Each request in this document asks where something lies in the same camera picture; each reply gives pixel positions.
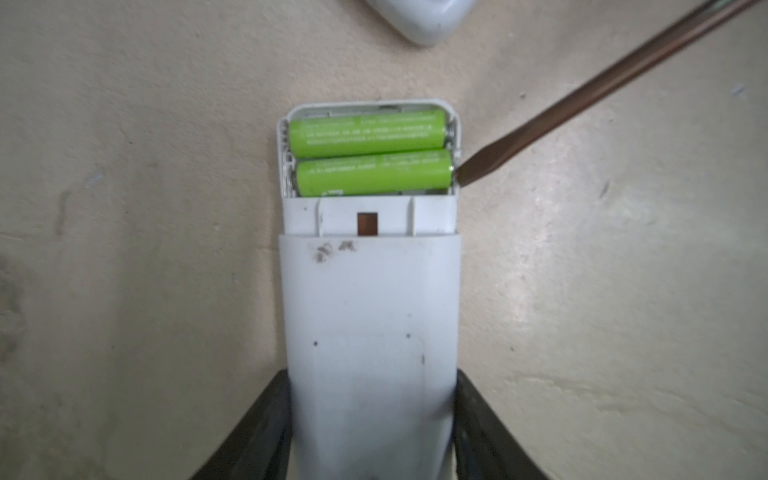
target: aa battery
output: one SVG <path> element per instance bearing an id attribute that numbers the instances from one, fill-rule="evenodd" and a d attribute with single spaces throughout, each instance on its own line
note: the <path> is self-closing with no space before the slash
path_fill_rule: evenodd
<path id="1" fill-rule="evenodd" d="M 294 182 L 302 197 L 388 194 L 451 185 L 447 150 L 299 161 Z"/>
<path id="2" fill-rule="evenodd" d="M 343 157 L 442 148 L 442 110 L 294 120 L 288 127 L 296 158 Z"/>

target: battery compartment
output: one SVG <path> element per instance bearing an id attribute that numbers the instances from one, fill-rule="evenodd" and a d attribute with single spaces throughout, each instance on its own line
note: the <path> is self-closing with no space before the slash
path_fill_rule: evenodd
<path id="1" fill-rule="evenodd" d="M 383 113 L 412 112 L 425 110 L 443 110 L 445 112 L 445 146 L 451 153 L 453 167 L 456 168 L 461 157 L 461 123 L 450 105 L 441 100 L 401 100 L 374 102 L 345 102 L 328 104 L 305 104 L 294 108 L 277 125 L 277 146 L 280 162 L 280 193 L 283 198 L 298 197 L 294 185 L 296 166 L 302 160 L 293 156 L 288 139 L 288 128 L 293 120 L 307 118 L 350 117 L 355 115 L 374 115 Z M 387 195 L 446 195 L 458 192 L 458 185 L 453 182 L 448 189 L 400 191 Z"/>
<path id="2" fill-rule="evenodd" d="M 428 99 L 305 104 L 289 112 L 277 124 L 277 160 L 284 233 L 301 237 L 424 237 L 455 234 L 459 190 L 455 180 L 451 187 L 441 190 L 346 197 L 301 197 L 293 183 L 296 166 L 301 160 L 296 159 L 290 151 L 288 127 L 292 120 L 435 109 L 445 112 L 445 149 L 450 151 L 455 168 L 462 154 L 462 129 L 458 115 L 444 101 Z M 376 219 L 376 228 L 372 234 L 373 218 Z"/>

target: white plastic casing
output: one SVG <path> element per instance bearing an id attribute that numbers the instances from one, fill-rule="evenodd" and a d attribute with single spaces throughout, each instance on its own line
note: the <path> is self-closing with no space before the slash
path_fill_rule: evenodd
<path id="1" fill-rule="evenodd" d="M 410 41 L 430 46 L 449 36 L 477 0 L 366 0 Z"/>
<path id="2" fill-rule="evenodd" d="M 456 162 L 461 126 L 442 101 L 303 105 L 277 126 L 283 311 L 303 480 L 450 478 L 458 186 L 445 194 L 298 197 L 287 140 L 296 118 L 427 108 L 445 110 Z M 378 214 L 378 236 L 357 236 L 361 212 Z"/>

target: small hole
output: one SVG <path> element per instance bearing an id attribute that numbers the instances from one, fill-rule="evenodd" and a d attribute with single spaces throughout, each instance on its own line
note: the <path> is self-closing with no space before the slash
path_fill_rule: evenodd
<path id="1" fill-rule="evenodd" d="M 375 237 L 379 234 L 379 214 L 360 212 L 357 214 L 357 236 Z"/>

